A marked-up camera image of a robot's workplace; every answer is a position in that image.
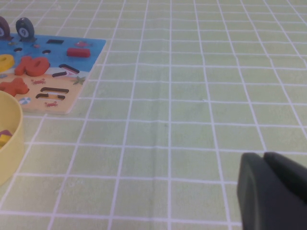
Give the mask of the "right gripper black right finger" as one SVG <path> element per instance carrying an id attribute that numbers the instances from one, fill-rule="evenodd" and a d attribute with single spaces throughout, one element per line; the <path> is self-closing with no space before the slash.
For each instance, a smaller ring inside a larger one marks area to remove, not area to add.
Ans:
<path id="1" fill-rule="evenodd" d="M 284 186 L 306 204 L 307 169 L 276 152 L 266 152 L 263 158 Z"/>

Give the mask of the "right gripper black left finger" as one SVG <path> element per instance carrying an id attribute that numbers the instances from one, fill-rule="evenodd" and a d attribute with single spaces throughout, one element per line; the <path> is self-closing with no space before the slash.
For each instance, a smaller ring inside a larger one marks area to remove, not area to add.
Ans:
<path id="1" fill-rule="evenodd" d="M 237 198 L 244 230 L 305 230 L 307 204 L 290 192 L 263 156 L 241 156 Z"/>

